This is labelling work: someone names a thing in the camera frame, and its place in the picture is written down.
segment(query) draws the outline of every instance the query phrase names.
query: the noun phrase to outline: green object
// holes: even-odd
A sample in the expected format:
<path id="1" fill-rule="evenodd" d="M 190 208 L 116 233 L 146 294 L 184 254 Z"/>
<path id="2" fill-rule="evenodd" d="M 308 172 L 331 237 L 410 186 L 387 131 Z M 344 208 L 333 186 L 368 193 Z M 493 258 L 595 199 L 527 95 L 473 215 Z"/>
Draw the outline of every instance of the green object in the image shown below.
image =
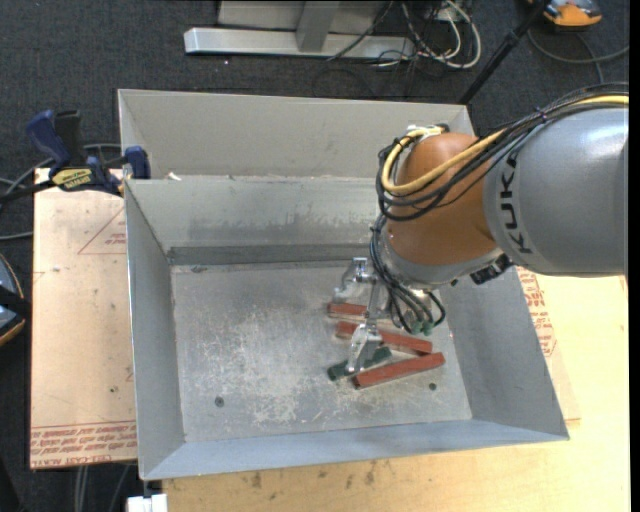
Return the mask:
<path id="1" fill-rule="evenodd" d="M 373 353 L 373 357 L 364 363 L 364 367 L 371 368 L 372 366 L 381 363 L 385 359 L 389 359 L 391 357 L 391 350 L 388 347 L 380 347 L 376 349 Z M 347 366 L 347 360 L 342 361 L 341 363 L 334 364 L 331 368 L 327 370 L 327 374 L 329 375 L 329 379 L 338 380 L 341 377 L 347 377 L 348 375 L 345 373 L 345 368 Z"/>
<path id="2" fill-rule="evenodd" d="M 415 322 L 411 326 L 411 332 L 409 334 L 424 334 L 429 336 L 433 331 L 433 324 L 431 322 Z"/>

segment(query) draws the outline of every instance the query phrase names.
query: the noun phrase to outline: gray carpet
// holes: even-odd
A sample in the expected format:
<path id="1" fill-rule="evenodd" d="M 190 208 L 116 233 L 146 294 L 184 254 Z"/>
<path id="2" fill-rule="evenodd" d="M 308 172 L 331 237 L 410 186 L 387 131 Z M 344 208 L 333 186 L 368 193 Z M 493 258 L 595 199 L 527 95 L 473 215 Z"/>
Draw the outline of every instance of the gray carpet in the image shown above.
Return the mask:
<path id="1" fill-rule="evenodd" d="M 544 23 L 532 31 L 540 44 L 565 58 L 611 54 L 628 44 L 630 1 L 600 4 L 603 20 L 582 33 L 582 41 L 576 34 L 553 33 Z M 0 177 L 13 179 L 42 160 L 25 125 L 44 109 L 80 110 L 87 142 L 119 142 L 119 88 L 455 103 L 527 12 L 524 0 L 474 2 L 483 57 L 471 70 L 447 71 L 423 62 L 391 71 L 348 59 L 186 56 L 183 33 L 213 23 L 210 1 L 0 0 Z M 378 33 L 405 31 L 396 3 Z M 628 53 L 602 62 L 601 72 L 605 81 L 628 81 Z M 476 132 L 598 80 L 593 64 L 550 59 L 524 38 L 471 101 Z M 32 201 L 23 198 L 1 212 L 0 235 L 28 231 L 32 223 Z M 0 242 L 0 253 L 30 298 L 32 240 Z M 0 459 L 28 510 L 71 511 L 75 470 L 28 469 L 29 341 L 27 329 L 0 348 Z M 119 465 L 92 467 L 85 510 L 107 510 L 121 474 Z M 141 489 L 135 471 L 129 471 L 122 495 Z"/>

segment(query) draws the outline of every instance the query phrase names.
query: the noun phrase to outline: metal bar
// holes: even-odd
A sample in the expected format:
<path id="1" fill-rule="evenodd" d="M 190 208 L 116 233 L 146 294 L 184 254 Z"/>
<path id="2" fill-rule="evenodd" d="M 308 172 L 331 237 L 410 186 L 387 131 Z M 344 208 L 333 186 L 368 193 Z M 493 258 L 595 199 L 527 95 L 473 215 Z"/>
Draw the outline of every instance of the metal bar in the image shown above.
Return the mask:
<path id="1" fill-rule="evenodd" d="M 302 52 L 322 50 L 340 2 L 305 2 L 296 29 L 296 42 Z"/>
<path id="2" fill-rule="evenodd" d="M 332 57 L 351 44 L 355 37 L 345 34 L 328 34 L 321 49 L 301 51 L 296 41 L 296 32 L 192 28 L 185 32 L 184 42 L 187 54 Z M 397 52 L 410 54 L 412 51 L 413 44 L 404 37 L 367 36 L 344 58 L 377 59 L 382 56 L 382 58 L 393 60 L 398 57 Z"/>

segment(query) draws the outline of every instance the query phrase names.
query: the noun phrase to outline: metal stand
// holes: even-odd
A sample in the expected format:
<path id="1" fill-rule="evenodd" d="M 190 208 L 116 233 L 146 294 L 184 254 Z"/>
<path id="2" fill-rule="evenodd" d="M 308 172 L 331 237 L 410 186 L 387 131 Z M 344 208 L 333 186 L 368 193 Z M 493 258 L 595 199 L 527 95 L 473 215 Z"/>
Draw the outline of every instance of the metal stand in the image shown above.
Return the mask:
<path id="1" fill-rule="evenodd" d="M 533 25 L 533 23 L 538 19 L 538 17 L 542 14 L 544 9 L 551 3 L 551 0 L 539 0 L 534 9 L 531 11 L 531 14 L 524 20 L 524 22 L 517 27 L 515 30 L 512 30 L 507 34 L 504 41 L 493 54 L 487 65 L 480 72 L 476 80 L 471 84 L 471 87 L 465 92 L 460 98 L 461 105 L 466 105 L 469 103 L 471 98 L 473 98 L 476 93 L 480 90 L 480 88 L 484 85 L 484 83 L 489 79 L 489 77 L 493 74 L 496 68 L 500 65 L 500 63 L 504 60 L 504 58 L 509 55 L 509 52 L 513 50 L 520 39 L 527 33 L 527 30 Z"/>
<path id="2" fill-rule="evenodd" d="M 304 2 L 294 30 L 192 28 L 184 34 L 185 51 L 187 54 L 331 57 L 359 37 L 359 33 L 330 33 L 334 21 L 339 21 L 345 12 L 340 9 L 344 3 Z M 368 35 L 345 57 L 375 59 L 385 52 L 397 56 L 395 52 L 412 50 L 413 44 L 404 37 Z"/>

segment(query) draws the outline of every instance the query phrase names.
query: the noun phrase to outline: black cable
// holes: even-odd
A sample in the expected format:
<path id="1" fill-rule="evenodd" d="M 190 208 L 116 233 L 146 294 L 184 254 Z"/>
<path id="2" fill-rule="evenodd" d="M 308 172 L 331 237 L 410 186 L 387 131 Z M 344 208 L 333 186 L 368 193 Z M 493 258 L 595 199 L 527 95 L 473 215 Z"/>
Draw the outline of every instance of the black cable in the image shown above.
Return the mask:
<path id="1" fill-rule="evenodd" d="M 131 465 L 125 464 L 124 471 L 120 475 L 120 479 L 118 480 L 116 488 L 113 491 L 113 497 L 111 498 L 111 503 L 109 504 L 109 508 L 107 509 L 107 512 L 113 512 L 115 510 L 116 503 L 118 502 L 118 498 L 120 497 L 120 492 L 122 491 L 122 486 L 124 485 L 124 481 L 127 478 L 127 475 L 129 474 L 130 469 L 131 469 Z"/>
<path id="2" fill-rule="evenodd" d="M 347 45 L 345 48 L 343 48 L 342 50 L 340 50 L 338 53 L 336 53 L 335 55 L 329 57 L 327 59 L 327 61 L 332 61 L 332 60 L 337 60 L 341 57 L 344 57 L 347 53 L 349 53 L 351 50 L 353 50 L 356 46 L 358 46 L 365 37 L 371 35 L 371 33 L 373 33 L 373 31 L 375 30 L 375 28 L 382 22 L 382 20 L 384 20 L 384 18 L 387 16 L 387 14 L 389 13 L 389 10 L 391 9 L 391 6 L 393 5 L 393 0 L 387 3 L 387 6 L 384 10 L 380 11 L 378 13 L 378 15 L 375 17 L 375 19 L 373 20 L 373 23 L 371 23 L 371 25 L 369 25 L 369 28 L 367 28 L 367 30 L 365 30 L 362 34 L 360 34 L 351 44 Z"/>
<path id="3" fill-rule="evenodd" d="M 102 153 L 102 151 L 105 150 L 105 149 L 112 150 L 112 151 L 120 151 L 121 150 L 120 144 L 110 144 L 110 143 L 86 144 L 85 146 L 83 146 L 83 148 L 85 150 L 87 150 L 87 151 L 91 151 L 91 150 L 98 151 L 99 154 L 100 154 L 100 161 L 103 162 L 103 164 L 102 164 L 103 167 L 107 166 L 107 165 L 114 164 L 114 163 L 119 163 L 119 164 L 124 163 L 123 157 L 121 157 L 121 156 L 104 162 L 104 155 Z M 42 162 L 38 162 L 36 165 L 30 167 L 27 171 L 22 173 L 18 178 L 16 178 L 13 181 L 12 180 L 7 180 L 7 179 L 2 179 L 3 183 L 7 183 L 10 186 L 4 192 L 4 194 L 0 195 L 0 215 L 2 214 L 3 207 L 4 207 L 4 203 L 2 202 L 2 197 L 3 196 L 9 196 L 11 194 L 14 194 L 16 189 L 23 188 L 22 184 L 28 178 L 30 178 L 33 175 L 33 173 L 35 172 L 36 169 L 48 168 L 51 165 L 53 165 L 54 163 L 55 163 L 55 161 L 52 158 L 47 158 L 46 160 L 43 160 Z M 43 187 L 40 187 L 40 188 L 36 187 L 36 188 L 33 188 L 31 190 L 31 193 L 35 193 L 35 192 L 38 192 L 40 190 L 45 190 L 46 188 L 50 188 L 50 187 L 47 187 L 47 186 L 43 186 Z M 12 197 L 11 200 L 18 199 L 20 197 L 23 197 L 23 196 L 21 196 L 20 194 L 16 194 L 16 195 L 14 195 Z M 23 233 L 14 233 L 14 234 L 11 234 L 11 235 L 0 235 L 0 242 L 9 241 L 9 240 L 17 240 L 17 239 L 20 239 L 20 238 L 28 238 L 28 237 L 30 237 L 32 235 L 33 235 L 33 231 L 25 231 Z"/>
<path id="4" fill-rule="evenodd" d="M 591 57 L 590 59 L 568 59 L 566 57 L 563 57 L 562 55 L 556 55 L 554 53 L 551 53 L 549 50 L 546 50 L 545 48 L 540 46 L 540 43 L 538 43 L 538 41 L 536 41 L 533 35 L 531 34 L 531 30 L 527 30 L 527 37 L 529 38 L 529 41 L 531 42 L 533 47 L 536 50 L 538 50 L 540 53 L 549 57 L 550 59 L 557 60 L 558 62 L 563 62 L 565 64 L 594 64 L 596 62 L 607 62 L 610 60 L 617 59 L 618 57 L 622 57 L 624 54 L 626 54 L 629 51 L 629 45 L 627 45 L 621 50 L 610 53 L 609 55 L 602 55 L 600 57 Z"/>
<path id="5" fill-rule="evenodd" d="M 598 83 L 603 84 L 604 83 L 604 75 L 602 74 L 602 66 L 600 66 L 600 61 L 597 60 L 597 57 L 596 57 L 595 53 L 593 52 L 593 50 L 591 49 L 591 46 L 589 46 L 589 43 L 587 43 L 587 40 L 584 37 L 582 37 L 582 35 L 580 35 L 580 34 L 576 34 L 576 37 L 582 43 L 582 46 L 585 47 L 587 52 L 589 52 L 589 55 L 591 55 L 591 59 L 593 60 L 593 64 L 594 64 L 594 66 L 596 68 L 596 73 L 598 74 Z"/>
<path id="6" fill-rule="evenodd" d="M 389 151 L 391 151 L 391 149 L 397 144 L 397 142 L 392 144 L 391 146 L 388 146 L 379 155 L 380 169 L 376 177 L 376 192 L 378 193 L 378 202 L 382 214 L 392 220 L 405 221 L 416 219 L 421 215 L 428 213 L 429 211 L 438 207 L 440 203 L 442 203 L 443 198 L 452 189 L 453 186 L 455 186 L 466 176 L 474 172 L 479 166 L 496 156 L 498 153 L 505 151 L 510 145 L 515 144 L 516 141 L 518 141 L 520 138 L 528 135 L 531 130 L 533 130 L 537 126 L 544 123 L 553 122 L 556 119 L 560 119 L 579 111 L 593 108 L 605 108 L 610 106 L 610 104 L 606 102 L 576 104 L 576 102 L 580 100 L 594 98 L 606 94 L 628 95 L 628 84 L 599 84 L 596 86 L 590 86 L 579 89 L 577 91 L 573 91 L 554 101 L 545 109 L 539 109 L 535 113 L 512 123 L 510 126 L 504 129 L 503 133 L 498 136 L 493 144 L 488 145 L 482 150 L 481 153 L 473 157 L 473 159 L 466 165 L 464 165 L 461 169 L 459 169 L 454 174 L 454 176 L 447 181 L 446 184 L 422 194 L 420 194 L 419 192 L 429 187 L 430 183 L 425 183 L 420 189 L 404 196 L 399 194 L 389 194 L 386 190 L 384 190 L 381 183 L 382 168 L 386 159 L 386 155 L 388 155 Z M 465 191 L 463 191 L 463 194 L 466 193 L 466 191 L 468 191 L 470 188 L 471 187 L 467 187 Z M 415 211 L 413 213 L 391 213 L 389 210 L 392 206 L 412 207 Z"/>

